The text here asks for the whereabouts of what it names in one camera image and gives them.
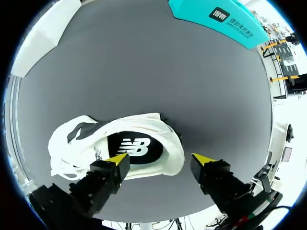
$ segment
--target white sneaker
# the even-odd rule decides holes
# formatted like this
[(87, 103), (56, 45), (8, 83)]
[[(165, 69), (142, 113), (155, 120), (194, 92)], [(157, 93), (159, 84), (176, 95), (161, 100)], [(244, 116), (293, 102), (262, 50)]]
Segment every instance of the white sneaker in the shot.
[(94, 161), (125, 152), (130, 155), (130, 171), (125, 180), (176, 175), (184, 164), (180, 138), (159, 113), (106, 122), (80, 116), (53, 132), (48, 150), (51, 175), (70, 181), (85, 177)]

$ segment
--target white wall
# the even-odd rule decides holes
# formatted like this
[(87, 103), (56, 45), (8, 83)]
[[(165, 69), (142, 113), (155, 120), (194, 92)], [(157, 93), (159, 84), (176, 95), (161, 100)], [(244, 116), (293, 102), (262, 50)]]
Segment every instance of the white wall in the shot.
[(11, 74), (25, 77), (36, 62), (57, 46), (66, 26), (80, 7), (80, 0), (56, 2), (25, 38), (16, 55)]

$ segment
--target logo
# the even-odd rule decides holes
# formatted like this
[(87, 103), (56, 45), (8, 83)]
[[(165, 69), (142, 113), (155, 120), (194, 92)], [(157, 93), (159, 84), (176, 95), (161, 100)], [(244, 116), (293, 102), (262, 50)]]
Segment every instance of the logo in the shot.
[(130, 138), (124, 138), (118, 153), (133, 154), (133, 156), (143, 156), (148, 152), (147, 146), (150, 144), (149, 138), (135, 138), (134, 142)]
[(209, 15), (210, 18), (222, 23), (230, 16), (230, 13), (224, 11), (220, 7), (216, 7)]

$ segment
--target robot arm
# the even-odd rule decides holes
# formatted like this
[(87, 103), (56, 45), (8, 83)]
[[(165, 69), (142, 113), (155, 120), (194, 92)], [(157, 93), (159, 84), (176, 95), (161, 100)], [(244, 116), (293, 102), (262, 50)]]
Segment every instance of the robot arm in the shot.
[(34, 210), (49, 229), (110, 230), (101, 220), (92, 218), (111, 194), (116, 194), (130, 169), (128, 154), (95, 161), (90, 171), (67, 194), (55, 184), (39, 187), (29, 195)]
[(261, 229), (260, 223), (283, 197), (273, 190), (253, 196), (251, 185), (234, 177), (230, 165), (223, 160), (192, 154), (190, 166), (203, 193), (210, 195), (220, 211), (227, 214), (222, 229)]

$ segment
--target gray table surface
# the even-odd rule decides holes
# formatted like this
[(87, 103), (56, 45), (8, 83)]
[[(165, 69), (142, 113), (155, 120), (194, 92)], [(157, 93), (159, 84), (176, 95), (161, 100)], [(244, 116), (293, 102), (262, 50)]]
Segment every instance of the gray table surface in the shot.
[(22, 79), (18, 126), (38, 185), (50, 176), (52, 132), (80, 115), (108, 120), (164, 113), (183, 135), (176, 176), (125, 181), (96, 217), (154, 222), (213, 204), (189, 170), (191, 153), (231, 164), (247, 182), (264, 164), (271, 133), (269, 84), (261, 58), (231, 38), (177, 20), (165, 0), (97, 0), (82, 6), (59, 45)]

